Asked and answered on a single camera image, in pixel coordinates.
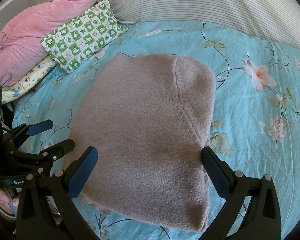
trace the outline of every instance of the green checkered pillow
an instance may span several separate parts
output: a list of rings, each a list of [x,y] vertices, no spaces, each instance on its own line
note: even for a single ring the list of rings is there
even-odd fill
[[[40,43],[63,70],[71,73],[125,31],[117,23],[109,1],[104,0],[68,21]]]

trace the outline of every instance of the striped pillow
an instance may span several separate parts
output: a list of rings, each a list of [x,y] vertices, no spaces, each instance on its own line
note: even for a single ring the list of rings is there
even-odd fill
[[[300,49],[296,0],[109,0],[118,22],[198,20]]]

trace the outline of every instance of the pink comforter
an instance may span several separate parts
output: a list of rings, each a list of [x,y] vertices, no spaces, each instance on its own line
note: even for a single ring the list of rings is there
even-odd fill
[[[0,32],[0,86],[20,80],[47,52],[40,44],[67,21],[82,14],[96,0],[55,0],[29,7]]]

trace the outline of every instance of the floral bedsheet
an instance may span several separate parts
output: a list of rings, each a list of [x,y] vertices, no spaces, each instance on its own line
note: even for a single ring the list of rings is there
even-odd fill
[[[97,82],[99,73],[118,52],[131,57],[175,53],[194,57],[214,70],[211,147],[233,170],[250,177],[273,177],[281,209],[282,238],[287,236],[300,219],[300,50],[276,41],[212,23],[132,25],[70,75],[57,66],[36,93],[19,102],[14,126],[46,119],[54,122],[52,130],[29,138],[23,150],[38,153],[68,138],[90,85]],[[211,223],[224,203],[212,185],[210,201]],[[82,197],[74,203],[102,240],[123,236],[131,240],[196,240],[200,236],[143,224],[115,213],[105,215]],[[231,232],[237,230],[241,220],[238,216]]]

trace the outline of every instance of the cartoon print fabric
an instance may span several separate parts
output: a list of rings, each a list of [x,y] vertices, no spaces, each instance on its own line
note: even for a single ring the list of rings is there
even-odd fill
[[[8,103],[21,97],[33,88],[48,72],[57,65],[48,55],[37,65],[35,65],[23,78],[16,84],[2,88],[2,103]]]

